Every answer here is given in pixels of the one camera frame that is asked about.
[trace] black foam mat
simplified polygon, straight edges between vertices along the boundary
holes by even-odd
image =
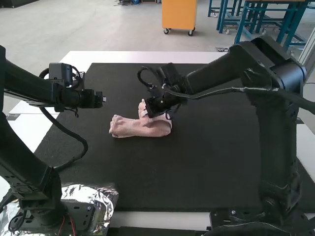
[[[80,110],[79,118],[71,112],[58,116],[60,123],[89,143],[86,156],[61,173],[62,181],[114,182],[120,193],[116,210],[258,208],[258,122],[254,107],[243,94],[189,101],[174,117],[172,132],[167,137],[115,139],[108,134],[114,114],[137,118],[139,102],[149,96],[136,77],[141,66],[91,65],[86,88],[103,91],[107,103],[101,109]],[[181,74],[199,67],[177,65]],[[154,82],[146,71],[143,76]],[[229,86],[241,83],[235,80],[224,87]],[[35,154],[56,166],[81,148],[77,141],[52,126]],[[300,163],[299,172],[303,180],[299,207],[304,212],[315,212],[315,184]]]

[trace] white table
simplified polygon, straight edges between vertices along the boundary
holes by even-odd
[[[224,54],[210,52],[69,52],[61,62],[74,65],[79,71],[87,71],[92,63],[202,64],[210,63]],[[58,113],[54,109],[50,108],[48,111],[57,118]],[[20,114],[16,120],[9,121],[9,124],[29,149],[35,152],[51,127],[51,122],[38,108],[29,106],[23,101],[10,114]],[[314,154],[315,135],[305,124],[299,124],[297,127],[297,156],[313,181],[315,181]],[[9,185],[2,179],[0,187],[1,192],[5,194]],[[205,230],[207,226],[210,226],[210,221],[208,212],[115,212],[111,227],[120,226]]]

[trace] blue workbench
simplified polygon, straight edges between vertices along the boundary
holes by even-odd
[[[306,40],[296,34],[296,29],[303,17],[305,9],[308,7],[310,1],[253,1],[247,0],[244,2],[242,16],[239,18],[239,10],[241,9],[240,3],[236,10],[236,16],[232,12],[228,12],[228,0],[222,0],[220,5],[220,13],[217,23],[217,30],[219,33],[223,32],[223,28],[228,25],[238,27],[238,31],[234,40],[234,43],[240,41],[241,35],[246,35],[249,39],[253,38],[254,28],[255,33],[260,33],[263,24],[275,25],[280,28],[277,42],[282,43],[285,34],[287,37],[283,44],[283,48],[287,50],[289,46],[293,45],[305,45]],[[268,8],[268,4],[288,4],[286,9],[274,9]],[[265,15],[266,11],[285,11],[284,18],[270,18]]]

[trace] red wire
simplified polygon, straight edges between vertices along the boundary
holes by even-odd
[[[61,228],[63,227],[64,221],[65,221],[65,217],[63,216],[63,223],[62,223],[61,226],[60,226],[60,229],[59,229],[59,231],[58,231],[58,235],[57,235],[57,236],[59,236],[59,234],[60,234],[60,231],[61,231]]]
[[[73,220],[72,220],[70,215],[69,215],[69,219],[70,219],[71,225],[72,225],[73,236],[75,236],[74,222],[73,222]]]

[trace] blue metal frame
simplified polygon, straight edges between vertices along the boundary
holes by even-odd
[[[232,14],[232,15],[234,15],[234,13],[235,13],[235,8],[236,8],[236,2],[237,2],[237,1],[238,1],[238,0],[234,0],[233,6],[226,8],[227,10],[231,10],[231,14]],[[220,9],[221,9],[221,7],[212,7],[212,0],[210,0],[210,2],[209,2],[209,10],[208,10],[208,17],[211,17],[211,13],[212,13],[212,12],[215,12],[214,10],[220,10]]]
[[[223,32],[223,27],[225,25],[238,25],[238,31],[235,36],[234,43],[239,43],[242,34],[245,34],[248,38],[252,39],[252,33],[254,31],[255,26],[256,33],[260,32],[261,26],[263,24],[273,24],[277,27],[280,27],[281,30],[277,37],[277,42],[281,43],[283,41],[284,35],[287,33],[287,37],[285,43],[283,44],[283,48],[285,50],[288,49],[289,46],[292,45],[300,45],[303,46],[306,44],[306,40],[296,34],[296,29],[301,21],[301,18],[305,12],[306,8],[312,9],[312,7],[308,7],[308,3],[310,1],[315,0],[307,0],[304,2],[292,2],[292,1],[265,1],[265,2],[257,2],[257,1],[245,1],[243,7],[243,13],[241,18],[234,17],[233,14],[227,12],[228,0],[221,0],[220,6],[220,15],[218,18],[217,30],[219,33]],[[236,11],[236,16],[239,14],[241,8],[242,0],[239,1],[239,6]],[[273,4],[288,4],[287,9],[267,9],[269,3]],[[281,18],[270,18],[265,15],[265,11],[285,11],[286,14],[283,19]],[[292,42],[292,39],[296,38],[298,42]]]
[[[236,11],[236,16],[240,15],[241,8],[242,8],[242,0],[239,0],[238,1],[237,11]]]

